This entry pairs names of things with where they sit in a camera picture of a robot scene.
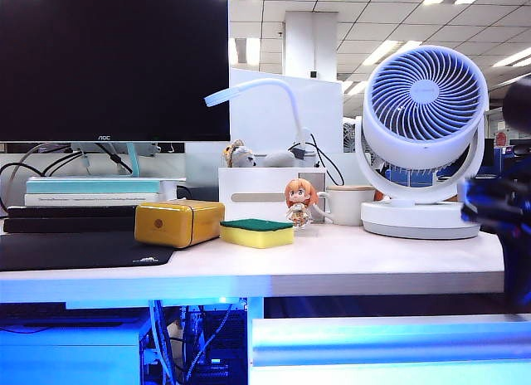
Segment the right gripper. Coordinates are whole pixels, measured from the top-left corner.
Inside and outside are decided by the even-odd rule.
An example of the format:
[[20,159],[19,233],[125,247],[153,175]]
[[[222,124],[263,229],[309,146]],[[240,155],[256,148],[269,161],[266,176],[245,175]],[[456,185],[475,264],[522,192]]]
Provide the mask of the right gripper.
[[530,235],[530,183],[506,178],[471,178],[463,183],[460,211],[466,222],[495,232]]

